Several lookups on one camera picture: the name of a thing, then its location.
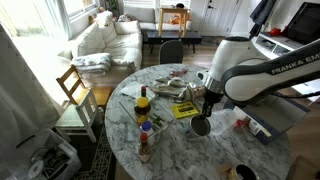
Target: pillow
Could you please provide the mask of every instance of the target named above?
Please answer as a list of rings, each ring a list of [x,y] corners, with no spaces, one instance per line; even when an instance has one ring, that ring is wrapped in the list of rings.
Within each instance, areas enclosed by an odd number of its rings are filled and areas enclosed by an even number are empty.
[[[101,53],[105,48],[102,34],[97,23],[89,26],[73,43],[73,57]]]
[[[102,13],[97,14],[97,17],[94,19],[99,26],[109,26],[112,22],[112,12],[104,11]]]
[[[123,15],[119,16],[118,22],[130,22],[135,21],[136,18],[128,13],[124,13]]]

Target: window curtain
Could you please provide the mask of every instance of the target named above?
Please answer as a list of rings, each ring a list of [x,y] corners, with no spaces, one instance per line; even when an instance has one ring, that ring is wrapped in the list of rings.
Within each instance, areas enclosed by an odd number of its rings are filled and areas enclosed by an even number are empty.
[[[72,38],[69,16],[63,0],[34,0],[34,5],[47,31],[55,38],[68,41]]]
[[[42,88],[0,24],[0,163],[26,138],[54,127],[62,107]]]

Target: white couch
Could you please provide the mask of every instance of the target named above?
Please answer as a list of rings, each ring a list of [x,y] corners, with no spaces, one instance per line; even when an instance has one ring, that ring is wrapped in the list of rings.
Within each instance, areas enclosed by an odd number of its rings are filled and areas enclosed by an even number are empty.
[[[112,22],[108,26],[94,23],[70,41],[71,46],[58,55],[69,59],[94,53],[110,53],[111,67],[105,75],[82,79],[86,86],[117,86],[140,70],[142,34],[138,21]]]

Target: round marble table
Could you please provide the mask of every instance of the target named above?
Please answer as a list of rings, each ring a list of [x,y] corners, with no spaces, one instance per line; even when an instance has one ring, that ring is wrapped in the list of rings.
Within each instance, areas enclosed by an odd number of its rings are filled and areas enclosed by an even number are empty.
[[[183,172],[178,166],[200,168],[200,179],[220,179],[216,169],[231,162],[245,163],[252,167],[260,179],[285,179],[289,170],[289,143],[284,134],[269,143],[261,144],[245,129],[229,128],[220,136],[208,135],[197,141],[188,141],[183,133],[191,117],[174,120],[161,134],[160,140],[152,147],[151,159],[142,163],[137,156],[140,131],[119,103],[120,90],[127,84],[138,81],[152,86],[155,78],[170,76],[171,71],[187,69],[180,76],[186,82],[201,84],[196,72],[204,68],[185,64],[166,64],[145,68],[123,80],[112,93],[106,108],[106,132],[109,144],[119,163],[137,180],[182,179]],[[172,104],[161,97],[163,107]],[[201,109],[203,98],[195,100]],[[213,111],[222,109],[223,101]]]

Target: chair backrest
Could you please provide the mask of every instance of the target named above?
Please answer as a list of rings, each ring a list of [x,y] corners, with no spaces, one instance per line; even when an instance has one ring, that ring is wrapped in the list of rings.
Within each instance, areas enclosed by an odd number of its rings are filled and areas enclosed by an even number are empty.
[[[71,84],[71,88],[68,88],[66,86],[66,81],[69,78],[73,78],[73,83]],[[60,77],[56,79],[63,91],[68,96],[70,103],[72,104],[78,104],[76,100],[73,97],[74,92],[78,89],[79,85],[82,86],[82,88],[85,88],[83,82],[81,81],[81,78],[76,70],[76,68],[71,65],[70,68]]]
[[[81,102],[76,106],[76,110],[85,126],[92,124],[99,109],[92,90],[89,89]]]
[[[170,40],[160,46],[159,63],[182,63],[183,44],[179,40]]]

